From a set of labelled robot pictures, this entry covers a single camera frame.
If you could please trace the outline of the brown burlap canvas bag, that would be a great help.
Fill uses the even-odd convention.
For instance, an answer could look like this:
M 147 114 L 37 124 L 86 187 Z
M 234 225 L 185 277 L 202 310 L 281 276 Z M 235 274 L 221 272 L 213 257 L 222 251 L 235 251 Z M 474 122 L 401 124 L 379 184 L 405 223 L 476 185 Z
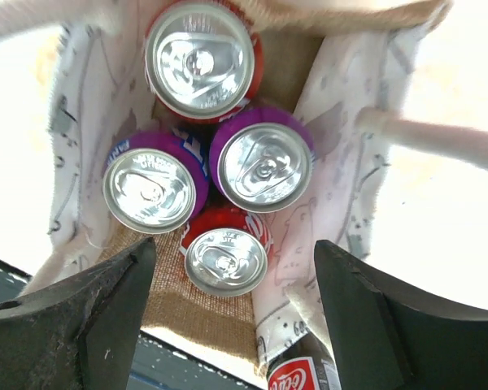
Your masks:
M 0 1 L 0 251 L 41 265 L 20 297 L 153 239 L 156 264 L 141 328 L 163 328 L 215 351 L 224 368 L 263 374 L 307 334 L 334 360 L 314 248 L 326 240 L 370 265 L 390 151 L 405 146 L 454 162 L 438 195 L 454 215 L 401 211 L 388 231 L 397 261 L 484 254 L 488 124 L 466 123 L 488 103 L 488 14 L 464 2 L 418 1 L 385 10 L 331 1 L 230 1 L 260 37 L 256 106 L 288 111 L 310 132 L 316 161 L 303 195 L 262 215 L 272 233 L 268 270 L 249 293 L 198 289 L 179 252 L 185 225 L 233 204 L 215 186 L 209 149 L 219 123 L 171 112 L 150 89 L 144 48 L 154 17 L 174 1 Z M 106 161 L 120 141 L 185 128 L 207 146 L 205 206 L 179 228 L 137 232 L 108 209 Z

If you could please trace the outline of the dark cola bottle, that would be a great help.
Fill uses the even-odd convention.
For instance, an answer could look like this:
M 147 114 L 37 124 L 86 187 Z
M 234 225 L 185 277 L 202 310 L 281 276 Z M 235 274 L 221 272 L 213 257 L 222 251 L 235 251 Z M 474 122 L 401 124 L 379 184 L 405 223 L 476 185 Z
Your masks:
M 342 389 L 334 360 L 311 333 L 270 362 L 267 381 L 269 390 Z

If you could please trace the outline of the red cola can front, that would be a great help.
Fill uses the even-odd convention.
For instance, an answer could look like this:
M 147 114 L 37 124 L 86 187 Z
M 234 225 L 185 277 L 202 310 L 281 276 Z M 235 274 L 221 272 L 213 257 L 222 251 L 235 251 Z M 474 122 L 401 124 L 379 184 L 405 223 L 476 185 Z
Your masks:
M 238 297 L 264 279 L 273 237 L 261 214 L 231 203 L 209 206 L 185 225 L 179 252 L 198 289 L 212 296 Z

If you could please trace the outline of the red cola can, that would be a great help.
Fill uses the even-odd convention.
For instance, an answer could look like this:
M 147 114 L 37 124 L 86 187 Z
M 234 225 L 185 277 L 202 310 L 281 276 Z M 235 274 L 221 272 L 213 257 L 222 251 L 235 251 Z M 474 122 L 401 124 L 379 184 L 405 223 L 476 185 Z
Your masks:
M 185 225 L 179 252 L 198 289 L 212 296 L 238 297 L 264 279 L 273 237 L 261 214 L 231 203 L 209 206 Z
M 147 29 L 144 62 L 159 101 L 201 124 L 216 124 L 243 110 L 264 75 L 260 37 L 230 1 L 166 6 Z

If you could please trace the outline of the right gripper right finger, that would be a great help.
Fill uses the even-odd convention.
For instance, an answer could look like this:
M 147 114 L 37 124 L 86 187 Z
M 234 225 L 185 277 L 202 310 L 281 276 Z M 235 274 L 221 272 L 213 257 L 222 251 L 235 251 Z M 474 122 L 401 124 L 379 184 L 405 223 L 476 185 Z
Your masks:
M 488 310 L 319 240 L 316 277 L 344 389 L 488 389 Z

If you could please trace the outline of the purple soda can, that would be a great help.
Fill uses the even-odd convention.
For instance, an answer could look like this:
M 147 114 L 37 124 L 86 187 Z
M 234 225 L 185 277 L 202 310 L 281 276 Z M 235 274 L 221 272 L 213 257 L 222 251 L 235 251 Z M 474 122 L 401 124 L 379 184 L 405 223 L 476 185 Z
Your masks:
M 110 212 L 146 234 L 171 232 L 196 216 L 209 187 L 206 143 L 185 128 L 151 129 L 120 141 L 102 179 Z
M 310 132 L 275 106 L 256 106 L 225 120 L 209 149 L 211 178 L 235 206 L 276 212 L 306 191 L 316 161 Z

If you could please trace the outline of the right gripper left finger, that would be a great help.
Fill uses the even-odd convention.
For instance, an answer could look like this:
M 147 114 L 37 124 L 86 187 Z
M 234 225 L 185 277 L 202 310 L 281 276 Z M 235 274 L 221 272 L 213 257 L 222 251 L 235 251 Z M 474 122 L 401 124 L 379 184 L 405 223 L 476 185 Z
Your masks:
M 124 389 L 156 264 L 146 238 L 0 304 L 0 389 Z

